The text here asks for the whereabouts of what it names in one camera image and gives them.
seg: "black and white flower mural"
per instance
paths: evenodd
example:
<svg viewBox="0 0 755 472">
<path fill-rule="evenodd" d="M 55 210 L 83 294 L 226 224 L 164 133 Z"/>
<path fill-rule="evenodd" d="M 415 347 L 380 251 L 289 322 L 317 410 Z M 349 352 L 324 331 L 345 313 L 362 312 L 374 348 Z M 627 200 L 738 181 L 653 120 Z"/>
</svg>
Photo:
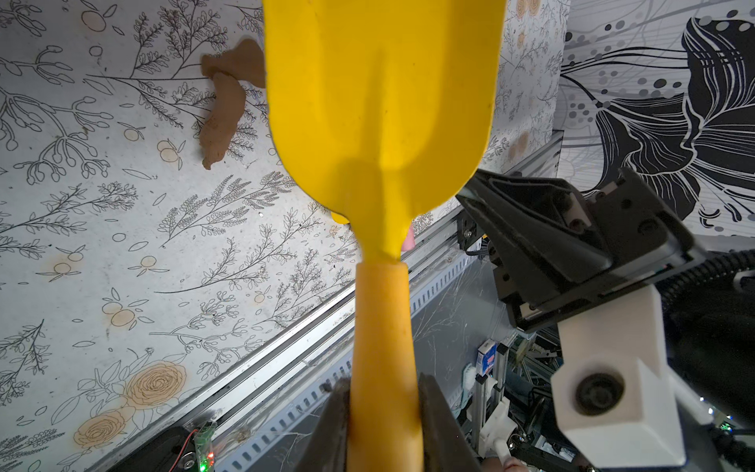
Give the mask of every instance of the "black and white flower mural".
<svg viewBox="0 0 755 472">
<path fill-rule="evenodd" d="M 589 185 L 579 183 L 586 192 L 628 166 L 696 232 L 721 233 L 726 226 L 729 233 L 755 233 L 750 230 L 755 221 L 755 27 L 738 19 L 737 10 L 722 16 L 688 17 L 676 46 L 618 40 L 622 48 L 604 46 L 602 54 L 586 60 L 565 54 L 567 100 L 559 108 L 572 143 L 567 144 L 564 178 L 579 180 L 578 169 L 588 163 L 584 156 L 591 155 L 593 167 L 601 167 Z M 594 43 L 587 47 L 598 49 Z M 610 88 L 609 80 L 622 76 L 631 76 L 634 90 L 627 91 L 627 81 L 625 88 Z M 576 95 L 570 88 L 584 96 L 582 103 L 569 100 Z M 589 116 L 589 121 L 575 123 L 577 116 Z M 587 142 L 574 143 L 580 141 L 573 139 L 580 122 L 594 132 Z M 569 130 L 570 124 L 576 129 Z M 601 156 L 595 153 L 598 146 Z"/>
</svg>

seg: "metal extrusion frame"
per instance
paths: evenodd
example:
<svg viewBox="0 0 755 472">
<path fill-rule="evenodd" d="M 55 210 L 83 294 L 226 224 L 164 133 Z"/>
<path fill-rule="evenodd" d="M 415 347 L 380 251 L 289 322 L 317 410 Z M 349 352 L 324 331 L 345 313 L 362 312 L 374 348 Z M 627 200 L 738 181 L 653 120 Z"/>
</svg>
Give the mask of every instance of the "metal extrusion frame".
<svg viewBox="0 0 755 472">
<path fill-rule="evenodd" d="M 555 177 L 562 137 L 562 131 L 555 131 L 548 144 L 508 174 Z M 458 206 L 418 234 L 415 248 L 402 257 L 409 268 L 412 316 L 474 259 L 458 249 L 460 213 Z M 350 374 L 353 327 L 354 285 L 350 284 L 88 471 L 107 471 L 170 427 L 189 431 L 208 420 L 217 422 L 215 469 L 248 469 L 327 398 L 328 384 Z"/>
</svg>

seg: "brown stain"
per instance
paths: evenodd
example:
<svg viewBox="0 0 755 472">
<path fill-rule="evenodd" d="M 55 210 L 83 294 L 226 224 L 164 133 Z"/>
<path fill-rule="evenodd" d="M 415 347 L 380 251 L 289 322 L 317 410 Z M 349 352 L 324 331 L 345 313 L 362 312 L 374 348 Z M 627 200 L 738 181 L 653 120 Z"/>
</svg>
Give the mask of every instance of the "brown stain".
<svg viewBox="0 0 755 472">
<path fill-rule="evenodd" d="M 265 54 L 252 39 L 244 39 L 220 56 L 204 55 L 201 62 L 204 77 L 212 78 L 223 72 L 236 80 L 250 82 L 254 87 L 265 88 Z"/>
<path fill-rule="evenodd" d="M 83 261 L 72 261 L 68 258 L 68 254 L 55 254 L 51 258 L 47 258 L 44 265 L 45 269 L 40 272 L 49 273 L 71 273 L 80 271 Z"/>
<path fill-rule="evenodd" d="M 525 13 L 527 13 L 528 4 L 529 0 L 516 0 L 516 17 L 520 20 L 524 18 Z"/>
<path fill-rule="evenodd" d="M 516 158 L 524 156 L 524 153 L 527 151 L 527 144 L 529 144 L 529 130 L 521 133 L 511 144 L 508 161 L 513 162 Z"/>
<path fill-rule="evenodd" d="M 535 16 L 540 13 L 540 5 L 542 0 L 529 0 L 529 14 Z"/>
<path fill-rule="evenodd" d="M 527 150 L 527 144 L 529 143 L 529 130 L 524 131 L 520 136 L 519 139 L 516 140 L 516 146 L 518 149 L 518 154 L 520 156 L 523 156 L 525 151 Z"/>
<path fill-rule="evenodd" d="M 119 301 L 109 301 L 102 305 L 102 307 L 99 310 L 99 316 L 101 316 L 100 320 L 105 327 L 105 337 L 110 340 L 110 329 L 114 326 L 110 320 L 112 317 L 118 313 L 119 311 L 123 310 L 123 304 Z"/>
<path fill-rule="evenodd" d="M 217 72 L 212 82 L 215 85 L 215 106 L 199 132 L 199 145 L 205 151 L 202 165 L 207 170 L 226 155 L 236 125 L 244 114 L 246 100 L 244 89 L 232 76 Z"/>
</svg>

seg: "leaf drawing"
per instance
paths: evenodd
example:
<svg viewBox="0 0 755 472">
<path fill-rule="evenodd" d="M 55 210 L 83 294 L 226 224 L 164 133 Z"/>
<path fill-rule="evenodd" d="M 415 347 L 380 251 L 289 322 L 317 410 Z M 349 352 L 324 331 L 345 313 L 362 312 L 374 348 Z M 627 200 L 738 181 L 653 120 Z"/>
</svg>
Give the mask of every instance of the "leaf drawing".
<svg viewBox="0 0 755 472">
<path fill-rule="evenodd" d="M 215 264 L 215 268 L 210 268 L 204 272 L 200 285 L 172 292 L 157 293 L 188 292 L 220 282 L 226 282 L 231 290 L 241 289 L 242 285 L 246 285 L 248 288 L 257 287 L 270 277 L 267 272 L 269 262 L 285 264 L 296 257 L 296 253 L 288 247 L 288 244 L 300 235 L 311 233 L 322 224 L 320 219 L 315 217 L 315 213 L 319 209 L 320 205 L 311 202 L 307 208 L 308 211 L 300 216 L 298 210 L 291 208 L 283 216 L 283 228 L 280 232 L 274 230 L 271 224 L 260 225 L 261 241 L 253 247 L 251 253 L 237 267 L 234 267 L 234 265 L 236 264 L 236 255 L 240 250 L 235 247 L 232 238 L 228 239 L 229 247 L 223 250 L 223 258 Z M 273 237 L 276 234 L 281 242 L 276 243 L 276 238 Z"/>
<path fill-rule="evenodd" d="M 82 188 L 81 184 L 68 187 L 67 191 L 61 191 L 60 195 L 51 194 L 50 200 L 45 200 L 42 205 L 46 212 L 39 216 L 33 212 L 29 219 L 16 224 L 5 223 L 8 213 L 0 211 L 0 255 L 3 252 L 11 252 L 25 258 L 38 260 L 45 252 L 45 247 L 39 244 L 39 239 L 32 242 L 21 243 L 14 237 L 4 235 L 8 231 L 25 229 L 28 233 L 37 234 L 42 230 L 63 236 L 70 236 L 81 231 L 86 231 L 85 221 L 71 221 L 70 214 L 84 215 L 85 210 L 100 213 L 107 210 L 129 210 L 134 206 L 134 200 L 138 198 L 136 188 L 130 184 L 102 184 L 98 190 L 97 198 L 88 199 L 88 189 Z"/>
<path fill-rule="evenodd" d="M 356 235 L 354 235 L 353 231 L 348 230 L 345 234 L 339 236 L 338 239 L 341 241 L 341 246 L 334 251 L 329 252 L 323 258 L 328 264 L 335 264 L 337 262 L 344 262 L 351 259 L 359 250 Z"/>
<path fill-rule="evenodd" d="M 147 241 L 135 242 L 134 244 L 131 245 L 130 248 L 128 248 L 128 251 L 129 252 L 139 251 L 140 249 L 146 248 L 146 246 L 148 244 L 149 244 L 149 242 L 147 242 Z"/>
<path fill-rule="evenodd" d="M 170 0 L 169 3 L 169 7 L 160 7 L 157 22 L 144 12 L 134 21 L 133 37 L 138 47 L 128 76 L 89 76 L 97 82 L 106 79 L 127 85 L 139 94 L 138 103 L 141 106 L 151 111 L 159 121 L 175 128 L 183 129 L 183 117 L 189 117 L 192 120 L 191 128 L 198 136 L 215 94 L 206 86 L 199 86 L 207 83 L 205 77 L 181 78 L 179 75 L 182 72 L 189 75 L 186 69 L 199 65 L 198 55 L 202 48 L 209 47 L 217 52 L 227 48 L 228 32 L 227 28 L 218 25 L 220 13 L 206 9 L 207 2 L 203 0 Z M 257 32 L 261 42 L 261 9 L 239 8 L 239 11 L 248 16 L 241 27 Z M 260 117 L 265 124 L 268 123 L 263 92 L 244 87 L 248 107 L 226 153 L 237 160 L 242 160 L 253 150 L 253 141 L 257 139 L 254 120 Z M 183 162 L 179 160 L 179 170 L 182 166 Z"/>
<path fill-rule="evenodd" d="M 214 354 L 211 362 L 203 362 L 200 365 L 200 373 L 203 373 L 203 379 L 207 380 L 214 377 L 221 371 L 221 364 L 228 364 L 241 359 L 243 355 L 250 352 L 245 346 L 249 340 L 242 341 L 240 338 L 248 332 L 247 325 L 243 324 L 244 319 L 236 319 L 239 315 L 238 304 L 231 304 L 236 301 L 234 295 L 228 295 L 228 292 L 218 292 L 216 298 L 203 302 L 199 306 L 199 313 L 192 317 L 185 325 L 178 326 L 170 332 L 152 332 L 151 335 L 171 336 L 176 338 L 183 346 L 184 354 L 167 356 L 164 360 L 171 362 L 182 362 L 188 353 L 197 350 L 199 352 L 208 352 Z M 209 335 L 202 337 L 199 330 L 208 326 L 208 322 L 215 326 L 220 326 L 226 319 L 235 319 L 233 327 L 229 331 L 219 335 Z M 233 346 L 220 346 L 220 343 L 226 340 L 232 340 Z"/>
<path fill-rule="evenodd" d="M 110 5 L 107 10 L 105 10 L 105 13 L 102 14 L 103 18 L 110 18 L 114 15 L 116 13 L 116 8 L 118 8 L 118 5 Z"/>
<path fill-rule="evenodd" d="M 239 28 L 256 33 L 258 37 L 262 38 L 264 35 L 264 15 L 262 13 L 262 7 L 252 8 L 234 6 L 238 8 L 243 15 L 242 20 L 238 23 Z"/>
<path fill-rule="evenodd" d="M 79 396 L 72 396 L 65 402 L 63 402 L 55 412 L 52 414 L 51 423 L 57 424 L 60 423 L 62 420 L 66 419 L 68 415 L 70 415 L 74 409 L 76 409 L 76 406 L 79 404 Z"/>
<path fill-rule="evenodd" d="M 101 93 L 103 93 L 105 95 L 112 95 L 112 92 L 107 87 L 107 85 L 105 85 L 105 84 L 103 84 L 101 82 L 98 82 L 98 81 L 96 81 L 94 79 L 84 79 L 83 82 L 86 85 L 89 85 L 90 87 L 92 87 L 94 90 L 96 90 L 98 92 L 101 92 Z"/>
<path fill-rule="evenodd" d="M 72 84 L 74 80 L 71 79 L 66 73 L 59 71 L 71 71 L 73 68 L 62 62 L 51 62 L 45 59 L 46 54 L 56 54 L 63 51 L 63 48 L 56 45 L 49 45 L 42 50 L 34 59 L 34 62 L 26 62 L 21 60 L 8 60 L 0 57 L 0 64 L 5 66 L 5 69 L 14 76 L 22 76 L 25 68 L 30 68 L 35 74 L 42 77 L 47 82 L 54 85 L 61 85 L 63 82 Z"/>
<path fill-rule="evenodd" d="M 51 279 L 48 280 L 48 282 L 55 282 L 60 277 L 64 276 L 77 276 L 81 272 L 78 270 L 72 270 L 71 265 L 67 262 L 60 262 L 58 264 L 55 264 L 55 267 L 53 267 L 53 272 L 36 272 L 38 276 L 49 276 Z"/>
<path fill-rule="evenodd" d="M 165 356 L 162 358 L 162 360 L 172 362 L 174 364 L 181 364 L 184 359 L 186 359 L 186 354 L 171 354 L 170 356 Z"/>
<path fill-rule="evenodd" d="M 27 5 L 15 0 L 8 2 L 8 8 L 0 8 L 0 28 L 7 28 L 8 25 L 17 24 L 40 37 L 44 31 L 47 31 L 45 25 L 38 20 L 31 18 L 33 13 L 41 13 L 42 10 L 36 5 Z"/>
<path fill-rule="evenodd" d="M 44 374 L 51 354 L 48 351 L 49 344 L 38 343 L 40 338 L 45 338 L 42 332 L 42 320 L 38 325 L 26 325 L 17 335 L 7 336 L 0 340 L 0 359 L 5 359 L 9 353 L 13 357 L 9 361 L 9 369 L 0 371 L 0 406 L 11 403 L 14 398 L 24 394 L 30 386 L 28 381 L 20 380 L 22 372 L 31 371 L 32 375 Z"/>
<path fill-rule="evenodd" d="M 74 454 L 69 455 L 62 461 L 58 462 L 57 465 L 63 465 L 63 466 L 69 467 L 71 464 L 78 461 L 83 455 L 84 455 L 84 452 L 76 452 Z"/>
<path fill-rule="evenodd" d="M 262 209 L 275 205 L 281 193 L 290 193 L 296 183 L 289 176 L 273 171 L 260 179 L 257 189 L 249 189 L 250 181 L 242 181 L 232 175 L 223 179 L 210 196 L 199 198 L 192 195 L 179 207 L 173 207 L 158 226 L 160 233 L 168 238 L 168 244 L 184 231 L 199 228 L 203 236 L 224 234 L 225 228 L 234 227 L 247 221 L 249 208 Z M 241 202 L 240 206 L 231 205 Z"/>
<path fill-rule="evenodd" d="M 343 267 L 336 272 L 333 280 L 324 280 L 322 267 L 316 263 L 317 256 L 316 249 L 307 249 L 304 258 L 296 263 L 288 283 L 279 285 L 273 314 L 256 322 L 253 329 L 261 329 L 258 325 L 264 322 L 272 322 L 276 327 L 285 329 L 353 281 L 351 269 Z"/>
<path fill-rule="evenodd" d="M 62 48 L 48 46 L 45 51 L 60 52 Z M 45 71 L 45 69 L 41 65 L 44 64 L 37 64 L 35 70 L 48 82 L 60 83 L 61 80 L 72 82 L 72 79 L 65 74 L 43 73 L 42 71 Z M 65 66 L 62 63 L 55 63 L 55 65 L 57 67 Z M 42 182 L 46 175 L 43 172 L 45 168 L 49 170 L 52 180 L 59 181 L 60 177 L 67 173 L 63 161 L 71 168 L 78 163 L 84 178 L 89 178 L 97 172 L 100 172 L 103 177 L 107 177 L 107 168 L 110 167 L 110 164 L 105 159 L 96 159 L 99 154 L 97 148 L 87 141 L 89 139 L 88 133 L 95 131 L 96 128 L 109 127 L 109 124 L 103 119 L 110 120 L 112 115 L 105 112 L 91 112 L 82 107 L 86 104 L 95 103 L 96 100 L 93 97 L 83 97 L 80 100 L 75 100 L 71 106 L 64 107 L 41 102 L 29 95 L 15 94 L 3 87 L 0 87 L 0 94 L 2 94 L 0 140 L 5 139 L 6 150 L 13 151 L 19 145 L 13 127 L 8 124 L 11 121 L 18 128 L 28 128 L 38 133 L 42 132 L 41 125 L 51 125 L 55 128 L 55 138 L 39 153 L 37 160 L 14 164 L 16 169 L 26 168 L 26 182 L 28 184 L 33 185 Z M 70 113 L 85 132 L 70 132 L 60 119 L 66 113 Z"/>
<path fill-rule="evenodd" d="M 134 170 L 134 169 L 123 169 L 123 172 L 125 172 L 126 174 L 131 175 L 132 177 L 140 178 L 140 179 L 143 179 L 143 180 L 152 180 L 153 179 L 152 177 L 150 177 L 149 175 L 143 173 L 142 171 L 137 171 L 137 170 Z"/>
<path fill-rule="evenodd" d="M 167 193 L 163 193 L 161 196 L 157 197 L 155 201 L 152 203 L 152 206 L 157 206 L 162 203 L 163 200 L 165 200 L 165 196 L 167 196 Z"/>
<path fill-rule="evenodd" d="M 16 435 L 14 437 L 8 437 L 0 440 L 0 461 L 4 462 L 0 466 L 0 470 L 4 472 L 21 464 L 23 458 L 30 455 L 34 455 L 37 452 L 44 451 L 49 446 L 45 446 L 50 441 L 55 440 L 65 433 L 58 433 L 56 429 L 44 430 L 34 436 L 21 436 Z M 29 472 L 36 470 L 35 466 L 39 468 L 39 460 L 34 461 L 28 467 Z"/>
</svg>

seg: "yellow object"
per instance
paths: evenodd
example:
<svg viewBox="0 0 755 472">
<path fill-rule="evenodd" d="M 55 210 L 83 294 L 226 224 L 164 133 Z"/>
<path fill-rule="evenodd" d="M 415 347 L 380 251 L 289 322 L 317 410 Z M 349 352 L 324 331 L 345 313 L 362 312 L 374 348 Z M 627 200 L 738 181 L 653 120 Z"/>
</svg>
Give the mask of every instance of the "yellow object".
<svg viewBox="0 0 755 472">
<path fill-rule="evenodd" d="M 347 470 L 419 472 L 401 244 L 411 220 L 456 194 L 485 152 L 506 3 L 263 6 L 278 154 L 302 190 L 348 218 L 364 257 L 356 277 Z"/>
<path fill-rule="evenodd" d="M 342 217 L 341 215 L 334 213 L 333 211 L 331 211 L 331 218 L 333 218 L 333 221 L 338 224 L 349 224 L 349 221 L 345 217 Z"/>
</svg>

